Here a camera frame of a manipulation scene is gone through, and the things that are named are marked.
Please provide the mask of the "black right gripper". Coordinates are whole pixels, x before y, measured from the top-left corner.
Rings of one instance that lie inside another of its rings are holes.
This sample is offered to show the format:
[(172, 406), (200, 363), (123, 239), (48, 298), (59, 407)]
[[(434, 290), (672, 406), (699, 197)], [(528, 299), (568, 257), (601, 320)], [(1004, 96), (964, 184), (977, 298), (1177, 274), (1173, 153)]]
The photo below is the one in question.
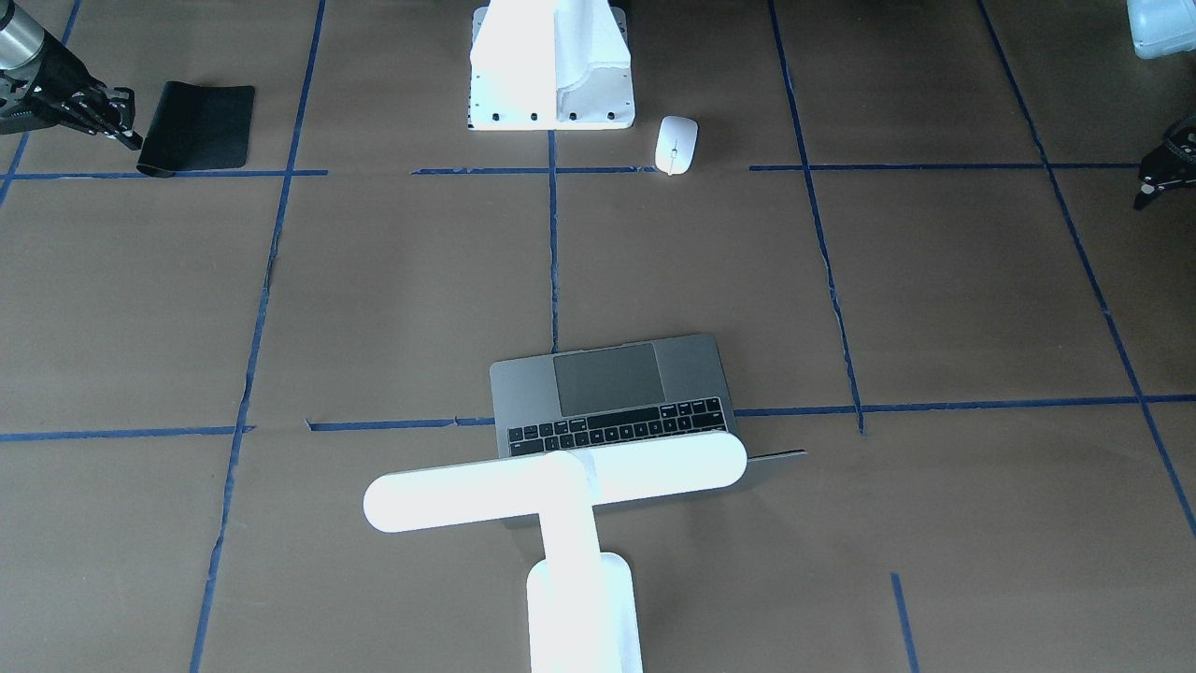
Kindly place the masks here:
[(86, 65), (60, 42), (45, 42), (29, 65), (4, 71), (1, 133), (20, 134), (65, 126), (94, 136), (97, 131), (65, 111), (73, 94), (97, 82)]

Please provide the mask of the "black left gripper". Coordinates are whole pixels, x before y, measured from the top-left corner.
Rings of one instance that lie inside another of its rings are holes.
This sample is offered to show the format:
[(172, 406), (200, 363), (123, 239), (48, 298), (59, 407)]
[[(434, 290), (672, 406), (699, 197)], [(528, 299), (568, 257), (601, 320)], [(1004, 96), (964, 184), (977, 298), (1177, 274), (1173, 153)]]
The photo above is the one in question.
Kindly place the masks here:
[(1195, 115), (1171, 124), (1139, 164), (1139, 192), (1170, 192), (1195, 184)]

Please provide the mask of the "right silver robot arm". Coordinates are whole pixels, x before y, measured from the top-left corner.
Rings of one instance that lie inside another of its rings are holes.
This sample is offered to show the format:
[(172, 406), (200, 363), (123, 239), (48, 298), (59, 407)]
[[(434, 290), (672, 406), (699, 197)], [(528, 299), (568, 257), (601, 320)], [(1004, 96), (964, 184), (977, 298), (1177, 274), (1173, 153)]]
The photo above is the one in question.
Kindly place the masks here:
[(100, 127), (78, 106), (77, 94), (94, 85), (86, 65), (22, 6), (4, 5), (1, 22), (4, 111), (1, 133), (65, 126), (85, 134)]

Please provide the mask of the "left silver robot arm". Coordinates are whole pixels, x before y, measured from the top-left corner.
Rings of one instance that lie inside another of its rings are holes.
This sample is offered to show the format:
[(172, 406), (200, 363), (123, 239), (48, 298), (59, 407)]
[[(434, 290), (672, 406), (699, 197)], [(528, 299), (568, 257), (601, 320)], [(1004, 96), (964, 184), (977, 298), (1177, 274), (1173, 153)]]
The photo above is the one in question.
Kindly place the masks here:
[[(1145, 60), (1192, 51), (1192, 1), (1128, 1), (1133, 51)], [(1165, 192), (1195, 183), (1195, 126), (1192, 114), (1163, 131), (1160, 143), (1139, 164), (1139, 192), (1133, 207), (1141, 210)]]

